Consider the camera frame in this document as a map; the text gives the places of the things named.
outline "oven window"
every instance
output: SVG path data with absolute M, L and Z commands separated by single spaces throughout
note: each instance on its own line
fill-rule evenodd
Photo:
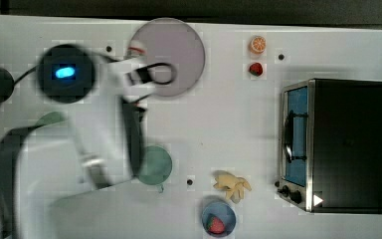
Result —
M 286 160 L 285 179 L 305 187 L 306 181 L 306 122 L 308 116 L 308 88 L 287 92 L 288 128 L 291 130 L 290 153 Z

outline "white table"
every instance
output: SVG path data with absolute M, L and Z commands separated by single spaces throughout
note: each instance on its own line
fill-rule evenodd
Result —
M 121 57 L 144 22 L 0 16 L 0 64 L 14 77 L 46 48 L 77 42 Z M 238 205 L 229 238 L 382 238 L 382 215 L 306 214 L 276 196 L 280 91 L 313 77 L 382 80 L 382 31 L 190 24 L 206 48 L 198 85 L 180 98 L 148 100 L 150 142 L 166 145 L 174 169 L 165 192 L 136 180 L 61 200 L 61 238 L 209 238 L 202 205 L 224 192 L 213 172 L 228 170 L 253 187 Z M 252 80 L 247 44 L 264 36 L 265 73 Z M 278 54 L 286 56 L 278 60 Z M 3 119 L 10 126 L 10 119 Z M 194 179 L 187 186 L 187 178 Z

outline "gray plate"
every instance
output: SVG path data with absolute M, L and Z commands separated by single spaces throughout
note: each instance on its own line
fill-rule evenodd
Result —
M 200 79 L 205 65 L 204 46 L 188 24 L 173 18 L 158 18 L 138 29 L 131 40 L 144 44 L 147 64 L 170 63 L 178 71 L 172 84 L 157 86 L 157 95 L 178 96 Z M 167 81 L 170 73 L 156 72 L 155 78 L 159 82 Z

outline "blue bowl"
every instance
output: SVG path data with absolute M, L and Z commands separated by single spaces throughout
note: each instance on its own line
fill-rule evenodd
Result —
M 218 217 L 225 225 L 225 232 L 222 234 L 214 234 L 207 230 L 207 223 L 212 216 Z M 225 237 L 234 231 L 237 224 L 237 217 L 232 208 L 225 202 L 212 202 L 203 210 L 202 215 L 203 227 L 206 232 L 213 237 Z

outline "red object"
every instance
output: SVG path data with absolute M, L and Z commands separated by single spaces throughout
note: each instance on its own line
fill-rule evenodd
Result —
M 262 64 L 260 63 L 252 63 L 250 65 L 249 71 L 252 75 L 259 77 L 263 73 L 263 67 Z
M 221 234 L 225 231 L 225 225 L 219 218 L 213 216 L 207 223 L 207 230 L 214 234 Z

